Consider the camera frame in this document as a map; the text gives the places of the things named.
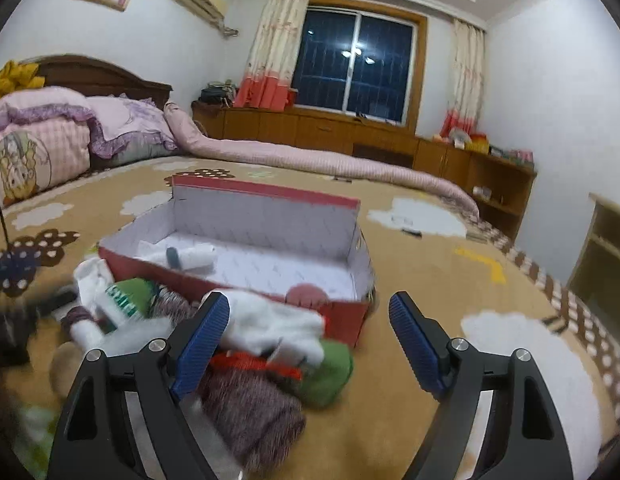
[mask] pink curtain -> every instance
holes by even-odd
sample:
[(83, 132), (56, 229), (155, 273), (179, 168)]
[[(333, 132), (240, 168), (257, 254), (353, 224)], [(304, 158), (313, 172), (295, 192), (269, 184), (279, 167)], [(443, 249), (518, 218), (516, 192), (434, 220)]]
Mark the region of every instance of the pink curtain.
[(309, 0), (267, 0), (235, 107), (283, 111)]
[(455, 128), (474, 133), (483, 99), (485, 32), (455, 20), (456, 54), (441, 137)]

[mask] bedspread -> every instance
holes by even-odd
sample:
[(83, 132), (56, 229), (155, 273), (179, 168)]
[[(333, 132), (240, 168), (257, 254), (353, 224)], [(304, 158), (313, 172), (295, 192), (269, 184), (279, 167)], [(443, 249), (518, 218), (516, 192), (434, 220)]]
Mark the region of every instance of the bedspread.
[[(32, 300), (71, 280), (74, 267), (98, 240), (170, 199), (168, 183), (175, 173), (288, 186), (361, 202), (359, 225), (376, 273), (379, 307), (363, 325), (353, 351), (354, 373), (340, 399), (323, 410), (306, 410), (306, 430), (268, 480), (403, 477), (438, 403), (419, 388), (392, 332), (387, 305), (399, 290), (407, 291), (424, 316), (436, 319), (450, 336), (465, 336), (480, 350), (509, 354), (512, 346), (530, 349), (568, 435), (574, 478), (587, 479), (600, 445), (620, 425), (620, 348), (578, 298), (511, 240), (425, 192), (193, 157), (104, 171), (6, 209), (12, 240), (52, 248), (42, 253), (45, 261), (33, 281), (0, 283), (0, 307)], [(400, 222), (410, 216), (417, 222), (419, 215), (411, 215), (410, 206), (422, 202), (452, 213), (469, 230), (481, 231), (488, 243), (406, 234)], [(553, 321), (545, 326), (541, 319)], [(8, 374), (8, 386), (25, 402), (59, 408), (48, 380), (59, 342), (58, 324), (42, 320), (29, 345), (32, 366)], [(471, 470), (476, 460), (480, 439), (473, 435), (461, 471)]]

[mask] clutter on shelf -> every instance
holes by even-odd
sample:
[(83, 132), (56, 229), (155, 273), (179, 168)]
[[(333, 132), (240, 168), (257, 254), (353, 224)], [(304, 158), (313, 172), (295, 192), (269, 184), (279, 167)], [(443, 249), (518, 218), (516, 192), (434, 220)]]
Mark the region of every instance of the clutter on shelf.
[(472, 194), (474, 196), (481, 196), (483, 197), (485, 200), (489, 200), (490, 198), (492, 198), (492, 190), (489, 187), (483, 186), (474, 186), (472, 188)]
[(236, 97), (237, 87), (231, 79), (212, 81), (201, 91), (199, 102), (215, 107), (229, 108)]
[(488, 136), (484, 133), (475, 132), (468, 134), (461, 128), (454, 128), (447, 137), (435, 135), (433, 140), (444, 144), (451, 144), (459, 150), (492, 155), (503, 158), (513, 164), (534, 169), (534, 153), (531, 150), (504, 150), (492, 146)]

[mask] rolled pink quilt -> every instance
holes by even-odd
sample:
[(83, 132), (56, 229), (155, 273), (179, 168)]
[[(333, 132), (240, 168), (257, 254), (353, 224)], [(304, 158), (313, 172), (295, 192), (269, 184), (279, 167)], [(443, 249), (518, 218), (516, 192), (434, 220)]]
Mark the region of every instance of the rolled pink quilt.
[(348, 178), (366, 178), (388, 184), (422, 189), (455, 200), (463, 209), (478, 216), (474, 200), (456, 184), (422, 171), (413, 171), (366, 160), (342, 153), (302, 150), (283, 144), (257, 140), (218, 140), (201, 135), (192, 118), (176, 104), (164, 108), (167, 121), (178, 145), (187, 152), (203, 158), (218, 158), (231, 162), (264, 164), (289, 170), (310, 171)]

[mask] metal screw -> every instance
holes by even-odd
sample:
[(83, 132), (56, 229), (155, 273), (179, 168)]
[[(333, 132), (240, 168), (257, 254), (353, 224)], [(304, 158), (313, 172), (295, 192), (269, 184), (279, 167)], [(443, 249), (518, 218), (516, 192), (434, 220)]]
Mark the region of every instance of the metal screw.
[(151, 352), (160, 352), (165, 348), (165, 341), (163, 339), (154, 339), (150, 341), (148, 348)]
[(529, 361), (532, 359), (532, 354), (530, 354), (529, 350), (526, 350), (525, 348), (519, 348), (516, 351), (516, 358), (519, 359), (519, 361)]
[(470, 344), (462, 337), (452, 339), (452, 348), (459, 352), (465, 352), (470, 347)]
[(101, 350), (98, 348), (90, 350), (85, 356), (85, 358), (90, 362), (98, 361), (99, 357), (101, 357)]

